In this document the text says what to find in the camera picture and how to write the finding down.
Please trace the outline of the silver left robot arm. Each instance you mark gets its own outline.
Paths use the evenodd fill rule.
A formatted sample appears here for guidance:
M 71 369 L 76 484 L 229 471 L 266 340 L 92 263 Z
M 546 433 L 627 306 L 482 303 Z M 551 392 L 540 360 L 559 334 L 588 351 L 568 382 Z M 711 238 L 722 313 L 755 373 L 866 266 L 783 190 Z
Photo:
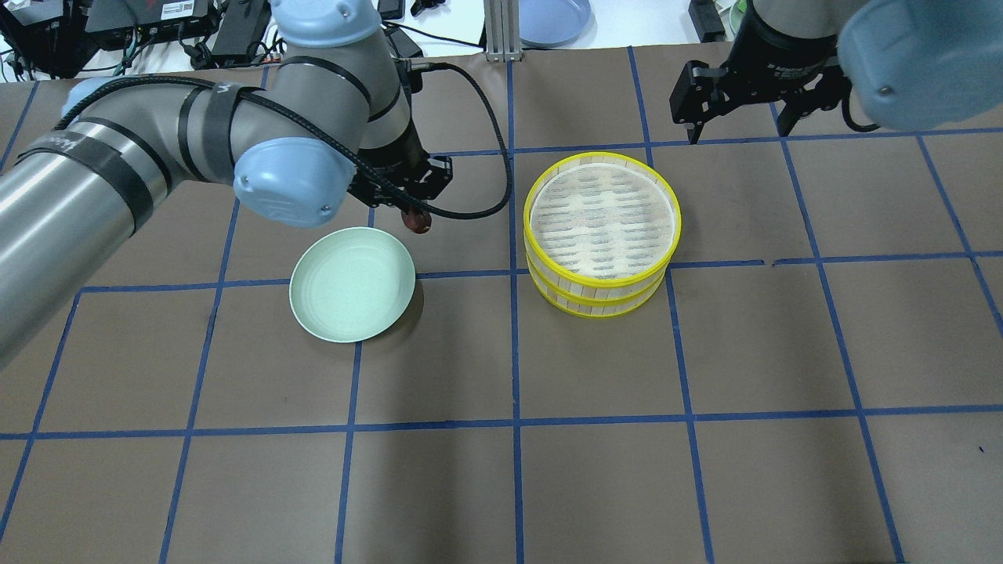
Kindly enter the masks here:
M 180 183 L 232 186 L 269 220 L 317 227 L 344 196 L 429 228 L 451 160 L 417 135 L 404 62 L 369 1 L 273 4 L 288 52 L 268 89 L 186 76 L 90 89 L 2 176 L 2 364 Z

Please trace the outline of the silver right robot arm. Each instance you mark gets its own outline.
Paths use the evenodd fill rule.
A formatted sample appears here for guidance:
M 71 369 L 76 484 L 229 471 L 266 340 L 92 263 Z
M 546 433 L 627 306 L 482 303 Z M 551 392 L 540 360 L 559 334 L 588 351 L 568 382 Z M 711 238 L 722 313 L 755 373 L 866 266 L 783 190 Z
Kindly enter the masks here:
M 749 1 L 719 67 L 685 63 L 672 119 L 706 122 L 780 101 L 775 125 L 839 108 L 854 132 L 921 131 L 1001 104 L 999 1 Z

